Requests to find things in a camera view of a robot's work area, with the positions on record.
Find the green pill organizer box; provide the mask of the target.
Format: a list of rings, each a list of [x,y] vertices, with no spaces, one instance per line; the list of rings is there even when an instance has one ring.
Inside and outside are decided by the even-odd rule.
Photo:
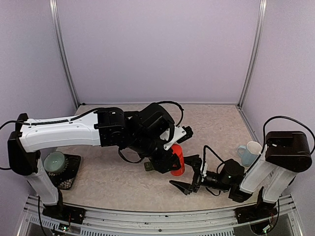
[[[149,171],[153,171],[154,170],[154,167],[152,165],[151,162],[145,162],[144,163],[144,168],[145,168],[145,171],[146,172],[149,172]]]

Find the red cylindrical can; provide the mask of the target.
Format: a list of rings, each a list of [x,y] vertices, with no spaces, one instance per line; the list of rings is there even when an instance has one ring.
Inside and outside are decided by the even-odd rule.
[[[185,163],[184,163],[184,155],[183,155],[183,149],[178,144],[173,144],[171,147],[173,154],[175,154],[178,158],[176,162],[174,163],[173,167],[175,170],[171,171],[171,174],[173,176],[181,176],[185,172]]]

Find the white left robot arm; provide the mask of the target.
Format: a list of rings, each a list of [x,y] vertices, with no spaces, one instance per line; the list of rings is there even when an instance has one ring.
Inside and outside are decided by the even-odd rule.
[[[162,102],[151,103],[141,111],[94,108],[78,116],[44,120],[23,113],[14,123],[15,130],[7,141],[10,168],[27,178],[43,204],[59,219],[69,214],[69,208],[43,168],[42,149],[80,145],[129,148],[164,174],[181,167],[173,145],[193,135],[190,127],[174,121]]]

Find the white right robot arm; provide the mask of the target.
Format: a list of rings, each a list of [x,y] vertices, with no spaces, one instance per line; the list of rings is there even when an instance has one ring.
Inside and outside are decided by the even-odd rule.
[[[242,203],[273,173],[268,185],[262,190],[261,200],[252,206],[253,216],[262,218],[297,174],[312,165],[311,151],[304,132],[271,131],[265,140],[263,151],[248,170],[235,160],[228,159],[224,161],[220,173],[210,172],[206,169],[204,158],[192,155],[184,158],[184,163],[194,171],[192,182],[172,180],[170,183],[185,195],[196,193],[203,186],[228,192],[230,199]]]

